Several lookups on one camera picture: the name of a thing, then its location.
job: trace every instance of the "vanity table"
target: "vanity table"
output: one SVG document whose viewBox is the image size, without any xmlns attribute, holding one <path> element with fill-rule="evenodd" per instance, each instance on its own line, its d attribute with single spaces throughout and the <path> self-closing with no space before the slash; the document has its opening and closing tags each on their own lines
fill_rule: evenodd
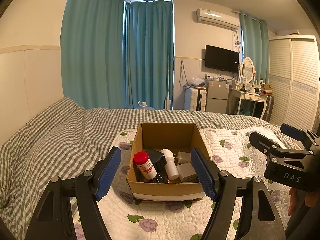
<svg viewBox="0 0 320 240">
<path fill-rule="evenodd" d="M 263 103 L 263 110 L 260 119 L 263 118 L 263 115 L 267 109 L 267 96 L 262 96 L 259 94 L 255 93 L 249 93 L 249 92 L 243 92 L 234 88 L 231 88 L 231 92 L 229 95 L 229 114 L 231 114 L 231 111 L 233 109 L 233 105 L 231 102 L 234 101 L 233 98 L 239 98 L 239 106 L 238 106 L 238 111 L 237 114 L 240 112 L 240 107 L 241 107 L 241 101 L 242 100 L 249 100 L 249 101 L 254 101 L 254 106 L 253 106 L 253 111 L 252 111 L 252 116 L 254 114 L 254 111 L 256 109 L 257 102 L 262 102 Z"/>
</svg>

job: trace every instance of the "hand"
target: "hand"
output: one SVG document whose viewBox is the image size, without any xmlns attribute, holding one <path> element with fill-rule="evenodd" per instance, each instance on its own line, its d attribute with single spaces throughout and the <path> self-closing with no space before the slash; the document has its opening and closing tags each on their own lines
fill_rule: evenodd
<svg viewBox="0 0 320 240">
<path fill-rule="evenodd" d="M 290 197 L 290 206 L 289 206 L 288 216 L 291 216 L 292 213 L 294 212 L 294 208 L 297 205 L 297 189 L 293 187 L 290 188 L 289 195 L 291 195 L 291 197 Z M 320 199 L 320 191 L 315 191 L 315 192 L 308 193 L 306 195 L 304 202 L 308 207 L 314 207 L 317 204 L 317 201 L 319 199 Z"/>
</svg>

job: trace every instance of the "dark suitcase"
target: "dark suitcase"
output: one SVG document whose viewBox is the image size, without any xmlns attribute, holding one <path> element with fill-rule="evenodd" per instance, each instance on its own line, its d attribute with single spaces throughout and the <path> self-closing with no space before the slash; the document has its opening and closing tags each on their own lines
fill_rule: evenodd
<svg viewBox="0 0 320 240">
<path fill-rule="evenodd" d="M 273 96 L 267 97 L 267 108 L 263 115 L 263 120 L 270 122 L 270 117 L 272 114 L 273 104 L 275 102 L 275 98 Z M 254 111 L 254 116 L 260 118 L 263 111 L 263 103 L 257 103 L 256 109 Z"/>
</svg>

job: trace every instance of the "mirror frame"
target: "mirror frame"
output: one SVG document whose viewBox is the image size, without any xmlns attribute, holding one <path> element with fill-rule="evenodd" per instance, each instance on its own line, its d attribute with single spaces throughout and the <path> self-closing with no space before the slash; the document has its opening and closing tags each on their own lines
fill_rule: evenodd
<svg viewBox="0 0 320 240">
<path fill-rule="evenodd" d="M 243 72 L 243 68 L 244 68 L 244 63 L 245 63 L 246 61 L 249 61 L 249 62 L 251 63 L 251 65 L 252 65 L 251 78 L 247 78 L 247 83 L 250 83 L 250 82 L 252 81 L 252 79 L 253 79 L 253 74 L 254 74 L 254 72 L 255 72 L 254 64 L 253 64 L 252 59 L 251 59 L 250 57 L 244 58 L 244 60 L 241 62 L 240 69 L 239 69 L 239 74 L 240 74 L 239 76 L 240 76 L 240 77 L 244 77 L 243 74 L 242 74 L 242 72 Z"/>
</svg>

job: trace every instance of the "bed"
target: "bed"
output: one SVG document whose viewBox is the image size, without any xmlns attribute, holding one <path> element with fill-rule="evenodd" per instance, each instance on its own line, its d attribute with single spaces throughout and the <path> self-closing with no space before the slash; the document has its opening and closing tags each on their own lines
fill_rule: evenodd
<svg viewBox="0 0 320 240">
<path fill-rule="evenodd" d="M 33 117 L 0 149 L 0 217 L 15 238 L 24 239 L 33 211 L 51 177 L 72 178 L 92 168 L 105 158 L 112 146 L 121 147 L 122 163 L 99 208 L 113 239 L 189 240 L 193 235 L 201 234 L 214 204 L 207 197 L 191 203 L 162 203 L 140 202 L 130 194 L 125 182 L 129 142 L 141 122 L 195 123 L 212 160 L 220 168 L 243 178 L 253 174 L 261 176 L 265 165 L 264 155 L 247 144 L 248 134 L 253 130 L 283 147 L 296 147 L 278 126 L 254 117 L 186 110 L 85 110 L 70 98 L 63 98 Z M 227 138 L 223 148 L 221 138 Z M 264 182 L 273 194 L 285 225 L 288 190 L 276 182 L 265 179 Z M 75 198 L 71 199 L 71 204 L 78 239 L 84 239 Z M 234 236 L 240 207 L 241 200 L 238 199 L 229 239 Z M 136 215 L 144 219 L 135 221 Z M 178 231 L 174 231 L 168 221 L 178 226 Z"/>
</svg>

